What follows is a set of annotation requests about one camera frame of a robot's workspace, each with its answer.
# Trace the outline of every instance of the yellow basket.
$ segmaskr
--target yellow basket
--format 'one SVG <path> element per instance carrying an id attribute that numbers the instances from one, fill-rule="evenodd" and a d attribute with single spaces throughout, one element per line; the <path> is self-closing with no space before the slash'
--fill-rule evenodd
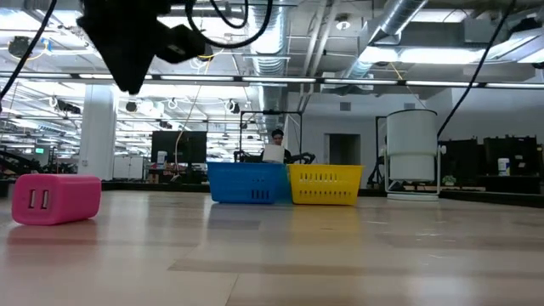
<path id="1" fill-rule="evenodd" d="M 295 204 L 355 205 L 364 166 L 289 165 Z"/>

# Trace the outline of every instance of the wooden floor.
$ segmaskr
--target wooden floor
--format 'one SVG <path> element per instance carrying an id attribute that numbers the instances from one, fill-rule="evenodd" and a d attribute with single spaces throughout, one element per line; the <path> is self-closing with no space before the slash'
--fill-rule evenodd
<path id="1" fill-rule="evenodd" d="M 542 306 L 544 210 L 107 191 L 93 220 L 25 227 L 2 201 L 0 305 Z"/>

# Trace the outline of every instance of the monitor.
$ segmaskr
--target monitor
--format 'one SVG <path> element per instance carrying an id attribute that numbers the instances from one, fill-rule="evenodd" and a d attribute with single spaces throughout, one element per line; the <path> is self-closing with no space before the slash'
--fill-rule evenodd
<path id="1" fill-rule="evenodd" d="M 167 162 L 175 162 L 175 146 L 181 131 L 155 131 L 151 136 L 151 162 L 156 162 L 157 152 L 167 152 Z M 178 142 L 178 162 L 205 163 L 207 132 L 183 132 Z"/>

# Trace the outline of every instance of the doorway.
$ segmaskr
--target doorway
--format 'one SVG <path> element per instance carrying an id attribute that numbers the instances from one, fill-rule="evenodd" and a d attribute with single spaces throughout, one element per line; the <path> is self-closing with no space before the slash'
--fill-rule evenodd
<path id="1" fill-rule="evenodd" d="M 326 163 L 330 165 L 360 165 L 360 135 L 325 134 Z"/>

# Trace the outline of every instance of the ductwork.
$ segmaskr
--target ductwork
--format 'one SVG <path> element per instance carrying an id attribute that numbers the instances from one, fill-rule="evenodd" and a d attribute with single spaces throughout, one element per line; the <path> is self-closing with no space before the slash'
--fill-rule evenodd
<path id="1" fill-rule="evenodd" d="M 389 0 L 385 4 L 382 16 L 376 30 L 368 37 L 366 46 L 385 37 L 393 37 L 392 44 L 400 41 L 400 33 L 416 16 L 416 14 L 427 4 L 428 0 Z M 355 62 L 344 73 L 345 78 L 362 78 L 372 68 L 374 63 L 362 62 L 356 59 Z"/>
<path id="2" fill-rule="evenodd" d="M 256 32 L 262 26 L 266 7 L 261 5 L 251 6 L 249 11 L 249 27 L 251 32 Z M 269 26 L 264 34 L 251 45 L 253 54 L 276 55 L 284 51 L 286 46 L 287 18 L 286 9 L 273 7 Z M 286 74 L 285 59 L 274 57 L 255 57 L 253 68 L 258 76 L 284 76 Z M 259 104 L 262 110 L 281 111 L 281 102 L 286 98 L 286 88 L 277 86 L 261 86 L 259 88 Z M 278 116 L 266 116 L 264 118 L 267 130 L 272 130 L 278 125 Z"/>

